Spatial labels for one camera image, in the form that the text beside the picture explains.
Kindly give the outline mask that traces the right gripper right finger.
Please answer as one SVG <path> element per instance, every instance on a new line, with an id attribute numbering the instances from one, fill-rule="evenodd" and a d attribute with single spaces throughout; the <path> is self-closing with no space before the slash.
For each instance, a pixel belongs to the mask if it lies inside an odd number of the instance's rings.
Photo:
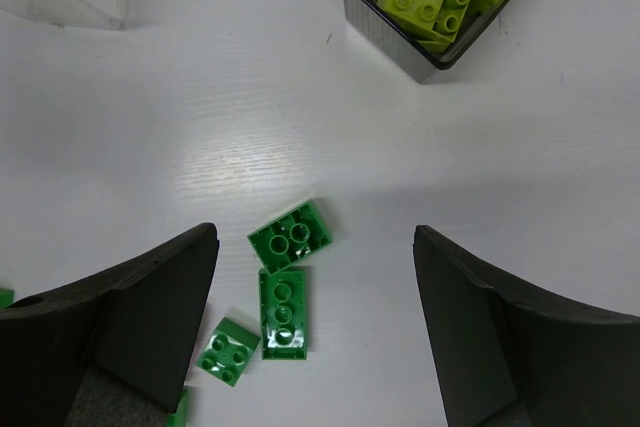
<path id="1" fill-rule="evenodd" d="M 435 229 L 416 280 L 451 426 L 635 426 L 639 319 L 502 270 Z"/>

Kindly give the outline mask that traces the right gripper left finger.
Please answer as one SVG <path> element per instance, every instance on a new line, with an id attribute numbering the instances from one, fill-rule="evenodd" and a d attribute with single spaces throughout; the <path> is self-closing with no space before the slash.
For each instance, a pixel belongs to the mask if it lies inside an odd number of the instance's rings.
<path id="1" fill-rule="evenodd" d="M 219 240 L 197 225 L 1 312 L 5 426 L 163 426 L 179 405 Z"/>

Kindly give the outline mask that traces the yellow-green long lego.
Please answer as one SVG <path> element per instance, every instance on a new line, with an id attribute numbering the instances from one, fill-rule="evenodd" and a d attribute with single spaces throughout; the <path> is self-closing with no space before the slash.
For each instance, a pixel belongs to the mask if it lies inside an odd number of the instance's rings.
<path id="1" fill-rule="evenodd" d="M 455 41 L 471 0 L 443 0 L 434 25 L 420 45 L 431 53 L 443 53 Z"/>

